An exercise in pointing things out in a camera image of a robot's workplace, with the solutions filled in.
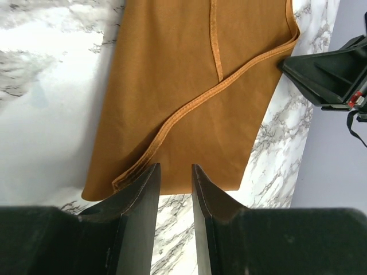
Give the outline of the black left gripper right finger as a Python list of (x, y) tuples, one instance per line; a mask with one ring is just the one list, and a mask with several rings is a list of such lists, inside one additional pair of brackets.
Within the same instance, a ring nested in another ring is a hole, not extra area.
[(366, 215), (250, 209), (192, 165), (199, 274), (365, 274)]

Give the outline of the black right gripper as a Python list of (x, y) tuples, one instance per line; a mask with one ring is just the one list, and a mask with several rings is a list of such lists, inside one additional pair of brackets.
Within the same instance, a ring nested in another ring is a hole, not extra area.
[(331, 105), (322, 111), (366, 113), (366, 36), (335, 51), (287, 57), (278, 68), (312, 104)]

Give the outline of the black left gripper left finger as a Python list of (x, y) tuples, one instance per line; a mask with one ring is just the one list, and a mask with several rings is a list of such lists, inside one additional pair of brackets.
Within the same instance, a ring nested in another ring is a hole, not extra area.
[(70, 214), (1, 208), (2, 274), (149, 274), (161, 185), (151, 165), (111, 197)]

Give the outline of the orange-brown cloth napkin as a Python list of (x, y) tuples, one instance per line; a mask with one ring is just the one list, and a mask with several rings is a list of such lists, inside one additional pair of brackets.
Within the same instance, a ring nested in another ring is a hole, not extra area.
[(163, 195), (191, 191), (193, 164), (239, 189), (299, 35), (291, 1), (127, 1), (83, 199), (153, 163)]

